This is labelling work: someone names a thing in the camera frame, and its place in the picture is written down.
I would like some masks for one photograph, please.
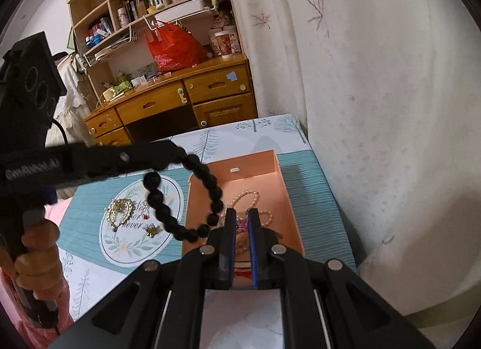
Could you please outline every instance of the teal striped cloth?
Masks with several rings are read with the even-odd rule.
[[[282,176],[301,233],[305,256],[318,262],[338,258],[355,270],[355,262],[336,201],[312,150],[277,155]],[[178,182],[184,193],[184,213],[188,196],[190,171],[163,171]],[[113,178],[78,188],[60,223],[58,246],[91,263],[129,274],[135,267],[125,268],[109,263],[100,250],[100,222],[112,199],[142,175]],[[181,243],[175,240],[155,257],[161,263],[180,258]]]

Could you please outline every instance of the black beaded bracelet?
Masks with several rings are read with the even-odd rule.
[[[180,147],[178,150],[175,163],[182,163],[187,170],[191,170],[209,192],[212,202],[211,213],[207,216],[207,224],[201,224],[196,230],[194,228],[187,229],[177,222],[177,219],[172,216],[169,206],[164,204],[164,195],[158,189],[162,179],[156,171],[147,173],[143,183],[149,191],[147,203],[155,209],[155,217],[162,222],[165,231],[179,241],[187,240],[194,243],[199,238],[206,238],[209,235],[210,227],[215,227],[219,223],[218,214],[224,209],[224,203],[221,200],[222,189],[217,186],[217,178],[210,173],[209,167],[201,163],[197,155],[187,155],[185,150]]]

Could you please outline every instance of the red plastic bag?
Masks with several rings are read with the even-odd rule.
[[[163,23],[164,26],[151,32],[153,41],[144,31],[144,38],[159,71],[164,74],[178,71],[205,62],[206,49],[180,26]]]

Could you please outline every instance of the white oval card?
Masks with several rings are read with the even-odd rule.
[[[164,203],[167,204],[172,216],[177,220],[182,218],[184,212],[184,194],[179,184],[162,176],[160,190],[164,194]],[[155,210],[149,207],[147,190],[142,180],[130,184],[122,190],[115,199],[131,199],[134,202],[134,212],[130,219],[119,227],[117,232],[107,223],[107,212],[103,214],[100,224],[100,249],[105,258],[114,265],[129,267],[138,266],[145,260],[153,258],[167,246],[172,239],[172,234],[164,230],[162,223],[155,218]],[[117,215],[116,223],[120,223],[123,213]],[[153,224],[158,226],[158,234],[153,238],[147,236],[145,228]]]

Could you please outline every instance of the silver screw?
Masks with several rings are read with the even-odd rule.
[[[130,160],[130,157],[129,157],[129,155],[127,155],[127,153],[121,152],[120,153],[120,159],[124,162],[128,162]]]
[[[159,267],[159,263],[156,261],[146,261],[143,264],[143,268],[146,272],[153,272],[154,270],[157,270]]]
[[[203,245],[199,250],[202,255],[211,255],[216,249],[212,245]]]
[[[274,245],[271,247],[271,250],[274,254],[284,254],[287,251],[287,248],[284,245]]]
[[[339,261],[338,259],[331,259],[328,262],[328,267],[331,270],[341,270],[343,265],[342,265],[342,262]]]

